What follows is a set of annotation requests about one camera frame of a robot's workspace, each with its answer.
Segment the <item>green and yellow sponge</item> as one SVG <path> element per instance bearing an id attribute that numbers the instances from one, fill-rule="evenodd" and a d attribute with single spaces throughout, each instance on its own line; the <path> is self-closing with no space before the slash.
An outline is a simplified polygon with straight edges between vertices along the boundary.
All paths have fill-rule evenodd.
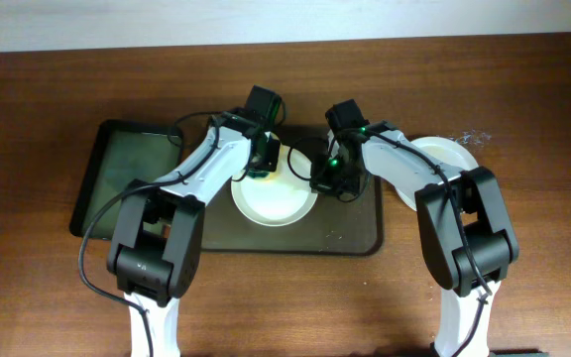
<path id="1" fill-rule="evenodd" d="M 272 179 L 276 179 L 277 176 L 278 176 L 277 172 L 249 170 L 247 172 L 246 179 L 253 179 L 256 181 L 269 181 Z"/>

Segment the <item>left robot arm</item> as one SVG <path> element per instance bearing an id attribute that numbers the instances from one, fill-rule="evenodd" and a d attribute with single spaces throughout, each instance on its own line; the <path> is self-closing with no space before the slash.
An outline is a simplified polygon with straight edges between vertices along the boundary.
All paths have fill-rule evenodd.
<path id="1" fill-rule="evenodd" d="M 197 271 L 205 209 L 242 171 L 275 170 L 271 132 L 282 105 L 254 86 L 243 106 L 210 114 L 202 143 L 178 167 L 113 198 L 119 211 L 106 267 L 129 308 L 132 355 L 179 355 L 179 300 Z"/>

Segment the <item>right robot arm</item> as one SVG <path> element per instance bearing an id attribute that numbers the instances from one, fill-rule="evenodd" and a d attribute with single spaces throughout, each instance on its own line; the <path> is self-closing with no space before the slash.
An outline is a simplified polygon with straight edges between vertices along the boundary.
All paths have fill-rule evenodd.
<path id="1" fill-rule="evenodd" d="M 414 197 L 421 253 L 441 288 L 436 356 L 488 356 L 495 294 L 519 245 L 495 175 L 446 164 L 395 125 L 366 120 L 349 99 L 325 113 L 326 149 L 311 165 L 313 190 L 347 203 L 377 177 Z"/>

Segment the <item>white plate top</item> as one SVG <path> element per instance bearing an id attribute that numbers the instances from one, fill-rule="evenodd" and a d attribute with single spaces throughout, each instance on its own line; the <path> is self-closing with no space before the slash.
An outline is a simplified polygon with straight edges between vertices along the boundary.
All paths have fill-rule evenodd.
<path id="1" fill-rule="evenodd" d="M 318 194 L 306 180 L 295 176 L 309 175 L 310 159 L 301 151 L 281 144 L 277 169 L 262 178 L 247 175 L 231 182 L 232 198 L 238 210 L 251 221 L 267 227 L 293 224 L 314 206 Z"/>

